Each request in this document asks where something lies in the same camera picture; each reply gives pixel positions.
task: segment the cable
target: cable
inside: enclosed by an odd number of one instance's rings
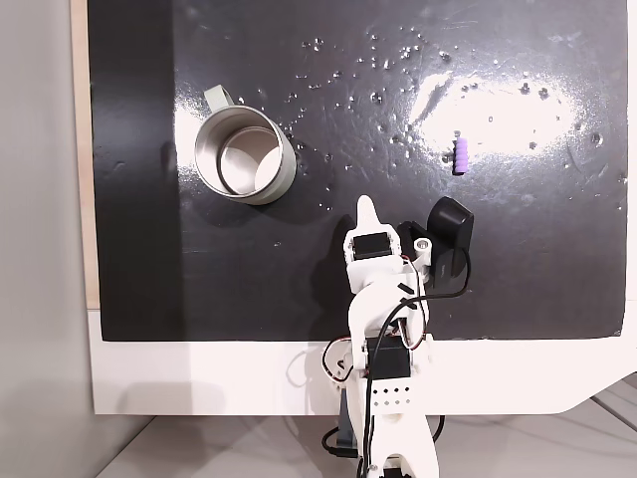
[[[325,450],[330,455],[337,456],[339,458],[358,458],[358,450],[356,448],[340,448],[338,446],[329,446],[327,444],[329,438],[337,433],[338,427],[335,427],[322,436],[320,445],[322,446],[323,450]]]
[[[363,449],[362,449],[362,459],[363,459],[363,469],[362,469],[362,477],[365,478],[367,476],[367,470],[369,469],[369,451],[371,448],[371,435],[370,435],[370,425],[371,425],[371,388],[373,384],[373,367],[376,362],[376,357],[378,357],[378,351],[380,350],[380,344],[382,343],[382,339],[387,333],[387,329],[389,325],[393,322],[396,315],[402,311],[403,308],[409,306],[410,304],[414,304],[420,301],[431,301],[436,299],[454,299],[456,297],[462,296],[469,287],[469,279],[471,277],[471,259],[469,258],[469,252],[466,249],[461,249],[465,254],[465,259],[467,260],[467,277],[465,278],[465,284],[462,289],[456,292],[452,292],[449,294],[432,294],[430,296],[417,296],[412,297],[411,299],[407,299],[400,304],[398,304],[393,311],[389,314],[382,327],[380,328],[380,334],[378,334],[378,341],[376,342],[376,347],[374,348],[373,354],[369,360],[369,370],[367,374],[367,389],[365,391],[365,426],[363,431]]]
[[[420,296],[420,274],[418,274],[418,271],[416,270],[416,266],[414,266],[414,263],[411,262],[411,259],[409,259],[409,256],[400,256],[403,258],[403,260],[407,261],[409,263],[409,265],[411,266],[411,269],[414,271],[414,274],[416,275],[416,296]],[[425,309],[422,307],[422,301],[418,301],[418,305],[420,306],[420,312],[422,313],[422,335],[418,338],[418,342],[416,344],[413,345],[409,345],[407,344],[407,333],[406,331],[402,330],[402,325],[400,320],[398,321],[398,327],[400,328],[400,338],[402,339],[402,344],[405,346],[406,349],[410,350],[410,351],[415,351],[416,349],[418,349],[418,347],[420,346],[420,344],[422,344],[422,341],[424,340],[425,336],[427,335],[427,316],[425,315]]]
[[[345,374],[345,377],[341,378],[339,376],[334,375],[331,370],[329,369],[329,367],[327,366],[327,362],[325,361],[325,358],[327,357],[327,351],[329,350],[329,348],[331,346],[333,346],[335,343],[337,342],[347,342],[347,341],[351,341],[351,338],[349,336],[343,336],[343,337],[339,337],[337,339],[334,339],[333,341],[331,341],[329,344],[327,344],[327,347],[325,347],[325,350],[322,352],[322,369],[324,370],[325,374],[329,377],[329,379],[335,383],[344,383],[347,381],[347,379],[349,378],[349,376],[351,375],[352,371],[354,370],[354,366],[352,365],[349,370],[347,371],[347,373]]]
[[[432,435],[434,443],[436,441],[438,441],[438,438],[440,438],[440,435],[442,435],[442,430],[443,430],[444,427],[445,427],[445,415],[440,415],[440,421],[438,422],[438,428],[436,428],[436,431]]]

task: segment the mug rim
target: mug rim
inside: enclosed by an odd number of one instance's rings
[[[268,125],[271,127],[272,132],[277,137],[277,145],[279,147],[279,167],[277,168],[277,173],[273,176],[273,178],[270,180],[270,182],[268,182],[266,185],[260,187],[259,189],[255,189],[254,191],[248,192],[248,193],[245,193],[245,194],[234,194],[234,193],[230,193],[230,192],[225,192],[225,191],[221,191],[221,190],[217,189],[216,187],[212,186],[210,184],[210,182],[208,182],[208,180],[201,173],[201,169],[199,168],[199,160],[198,160],[198,157],[197,157],[198,156],[197,155],[197,144],[199,143],[199,136],[200,136],[201,131],[203,130],[204,126],[206,125],[206,123],[208,123],[210,120],[212,120],[216,115],[219,115],[220,113],[222,113],[222,112],[224,112],[226,110],[230,110],[230,109],[248,110],[250,112],[256,113],[261,118],[263,118],[265,121],[267,121]],[[203,121],[203,123],[199,127],[199,130],[197,131],[197,135],[195,137],[194,151],[193,152],[194,152],[194,162],[195,162],[195,167],[197,168],[197,173],[199,174],[199,177],[201,178],[201,180],[206,184],[206,186],[208,186],[210,189],[212,189],[217,194],[220,194],[222,196],[225,196],[225,197],[228,197],[228,198],[232,198],[232,199],[247,199],[247,198],[254,197],[254,196],[266,191],[277,180],[277,178],[281,174],[281,169],[283,168],[283,154],[284,154],[284,144],[283,144],[283,138],[281,137],[281,135],[282,135],[281,130],[277,127],[277,125],[271,119],[266,117],[259,110],[256,110],[256,109],[254,109],[252,107],[247,107],[245,105],[228,105],[226,107],[220,108],[219,110],[215,110],[212,114],[210,114]]]

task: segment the wooden edge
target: wooden edge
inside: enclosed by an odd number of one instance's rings
[[[98,275],[98,236],[96,233],[93,177],[93,128],[87,0],[71,0],[71,36],[85,293],[87,308],[89,310],[98,310],[100,308],[100,278]]]

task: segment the purple object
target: purple object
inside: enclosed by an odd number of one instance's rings
[[[467,139],[459,137],[456,139],[456,150],[454,156],[454,173],[464,174],[469,170],[469,151],[467,150]]]

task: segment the mug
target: mug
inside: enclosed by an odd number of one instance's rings
[[[254,108],[234,105],[228,92],[204,93],[210,115],[195,139],[195,165],[217,194],[246,204],[268,204],[292,185],[297,160],[279,127]]]

